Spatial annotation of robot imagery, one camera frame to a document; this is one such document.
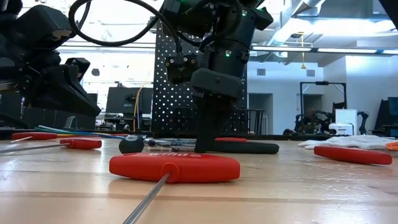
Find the black pegboard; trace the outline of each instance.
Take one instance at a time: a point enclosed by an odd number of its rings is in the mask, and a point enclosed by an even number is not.
[[[175,43],[173,38],[163,35],[161,24],[157,24],[157,36],[155,47],[155,69],[154,69],[154,94],[152,101],[152,131],[156,135],[163,133],[194,133],[196,128],[196,109],[192,100],[192,90],[189,83],[174,85],[167,79],[166,67],[164,65],[166,57],[175,54]],[[201,38],[187,35],[189,39],[201,41]],[[184,54],[197,54],[199,50],[182,41]],[[244,110],[247,108],[247,73],[243,77],[243,92],[237,108]],[[232,116],[231,121],[224,127],[227,132],[247,131],[248,121],[245,111],[237,111]]]

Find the computer monitor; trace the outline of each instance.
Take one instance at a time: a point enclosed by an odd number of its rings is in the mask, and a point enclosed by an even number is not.
[[[98,94],[97,93],[87,93],[88,99],[97,104]],[[67,111],[55,111],[55,119],[53,127],[64,128],[66,120],[74,116],[75,119],[72,121],[71,128],[83,128],[83,129],[95,129],[95,116],[86,116],[82,114],[71,113]]]
[[[390,115],[398,116],[398,97],[389,97],[388,106]]]
[[[106,102],[107,113],[134,113],[135,97],[140,88],[110,87]],[[139,111],[141,114],[151,114],[152,88],[142,88],[139,95]]]
[[[0,93],[0,113],[12,116],[13,118],[21,118],[22,96],[16,92]]]

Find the black handle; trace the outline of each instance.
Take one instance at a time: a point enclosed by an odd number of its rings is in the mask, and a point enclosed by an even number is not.
[[[216,141],[213,151],[240,154],[277,154],[279,146],[261,142]]]

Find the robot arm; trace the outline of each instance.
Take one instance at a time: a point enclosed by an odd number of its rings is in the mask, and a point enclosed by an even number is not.
[[[55,50],[73,37],[67,17],[38,5],[18,18],[21,9],[20,0],[0,0],[0,90],[18,91],[25,106],[98,115],[79,84],[89,61],[70,58],[60,65]]]
[[[192,98],[198,110],[198,133],[195,152],[211,151],[215,137],[235,110],[243,90],[242,77],[249,60],[254,31],[264,30],[273,22],[266,8],[256,9],[258,0],[165,0],[160,12],[140,0],[138,4],[156,18],[137,36],[120,42],[103,42],[83,34],[75,24],[77,9],[89,0],[72,4],[69,20],[81,38],[107,47],[118,47],[141,38],[156,22],[162,21],[165,35],[173,37],[175,55],[165,66],[171,83],[190,82]],[[182,32],[204,37],[201,42],[186,38]],[[199,47],[201,54],[184,55],[180,41]]]
[[[315,114],[317,114],[317,113],[325,115],[326,116],[326,120],[325,121],[328,121],[329,123],[333,119],[333,113],[329,113],[329,112],[326,112],[326,111],[315,111]]]
[[[369,114],[367,114],[366,112],[360,111],[358,112],[358,116],[361,115],[362,116],[362,123],[361,126],[359,127],[359,132],[361,134],[366,134],[366,120],[369,117]]]

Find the wooden table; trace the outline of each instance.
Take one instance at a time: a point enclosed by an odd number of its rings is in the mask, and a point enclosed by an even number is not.
[[[397,223],[397,164],[329,161],[297,143],[278,142],[278,155],[227,154],[241,162],[239,180],[166,185],[139,223]],[[51,141],[12,146],[39,144]],[[0,223],[122,223],[154,184],[108,172],[117,146],[117,139],[107,139],[98,151],[52,148],[1,155]]]

